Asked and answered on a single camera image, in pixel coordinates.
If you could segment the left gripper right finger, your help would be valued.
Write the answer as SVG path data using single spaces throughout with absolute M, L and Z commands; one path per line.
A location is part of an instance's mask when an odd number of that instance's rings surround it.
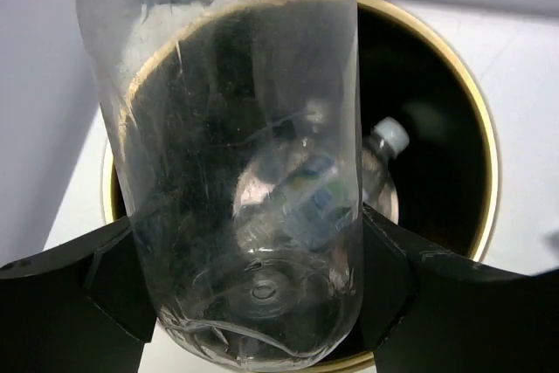
M 380 372 L 555 372 L 558 273 L 486 266 L 362 209 L 363 343 Z

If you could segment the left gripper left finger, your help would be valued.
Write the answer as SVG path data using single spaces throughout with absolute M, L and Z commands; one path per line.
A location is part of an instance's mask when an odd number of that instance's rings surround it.
M 3 372 L 136 372 L 155 320 L 127 218 L 1 268 Z

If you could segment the white green label water bottle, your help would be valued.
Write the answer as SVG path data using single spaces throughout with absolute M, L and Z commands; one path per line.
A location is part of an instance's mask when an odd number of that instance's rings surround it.
M 399 204 L 388 164 L 409 145 L 403 126 L 387 117 L 362 144 L 362 190 L 356 192 L 335 158 L 308 138 L 272 142 L 238 178 L 235 239 L 243 252 L 280 246 L 320 251 L 356 217 L 356 199 L 397 222 Z

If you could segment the clear jar with metal lid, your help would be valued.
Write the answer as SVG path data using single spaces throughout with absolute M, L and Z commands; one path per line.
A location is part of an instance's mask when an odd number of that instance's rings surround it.
M 76 0 L 147 289 L 181 347 L 310 367 L 362 305 L 356 0 Z

